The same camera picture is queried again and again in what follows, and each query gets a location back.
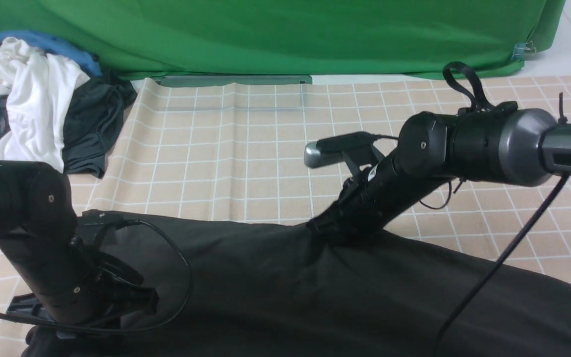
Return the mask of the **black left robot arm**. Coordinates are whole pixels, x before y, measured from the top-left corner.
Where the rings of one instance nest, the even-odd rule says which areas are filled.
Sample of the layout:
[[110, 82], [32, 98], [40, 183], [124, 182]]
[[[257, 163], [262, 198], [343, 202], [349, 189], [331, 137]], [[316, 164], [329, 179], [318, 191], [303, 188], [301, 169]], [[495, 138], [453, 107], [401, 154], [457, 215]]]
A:
[[155, 314], [156, 289], [77, 234], [68, 178], [41, 162], [0, 160], [0, 251], [31, 289], [0, 319], [88, 334], [120, 334], [120, 319]]

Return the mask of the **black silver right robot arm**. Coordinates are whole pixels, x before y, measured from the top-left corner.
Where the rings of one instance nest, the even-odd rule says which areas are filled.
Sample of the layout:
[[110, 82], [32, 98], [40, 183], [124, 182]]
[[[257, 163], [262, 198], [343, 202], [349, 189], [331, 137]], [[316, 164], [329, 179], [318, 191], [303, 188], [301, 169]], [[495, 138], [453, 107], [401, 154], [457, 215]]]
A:
[[353, 244], [456, 178], [535, 187], [571, 176], [571, 123], [542, 109], [421, 112], [404, 123], [388, 155], [374, 147], [381, 138], [358, 131], [306, 145], [309, 168], [346, 163], [352, 173], [338, 199], [308, 222], [313, 235]]

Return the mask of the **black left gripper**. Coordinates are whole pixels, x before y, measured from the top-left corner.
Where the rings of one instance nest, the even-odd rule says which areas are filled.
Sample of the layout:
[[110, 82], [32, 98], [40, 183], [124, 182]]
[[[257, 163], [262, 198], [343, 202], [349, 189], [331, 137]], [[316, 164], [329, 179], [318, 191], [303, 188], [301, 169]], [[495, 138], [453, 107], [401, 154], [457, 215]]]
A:
[[31, 292], [16, 296], [6, 313], [34, 322], [100, 327], [134, 312], [154, 314], [159, 295], [143, 276], [106, 253], [69, 257], [14, 258]]

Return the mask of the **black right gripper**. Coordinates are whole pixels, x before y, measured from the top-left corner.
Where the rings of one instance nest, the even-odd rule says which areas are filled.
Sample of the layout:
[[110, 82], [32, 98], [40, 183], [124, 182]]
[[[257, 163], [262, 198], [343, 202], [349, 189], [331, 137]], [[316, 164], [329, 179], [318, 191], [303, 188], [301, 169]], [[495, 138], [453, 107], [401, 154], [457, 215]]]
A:
[[446, 183], [446, 177], [411, 176], [397, 159], [385, 159], [360, 172], [307, 227], [324, 242], [363, 242]]

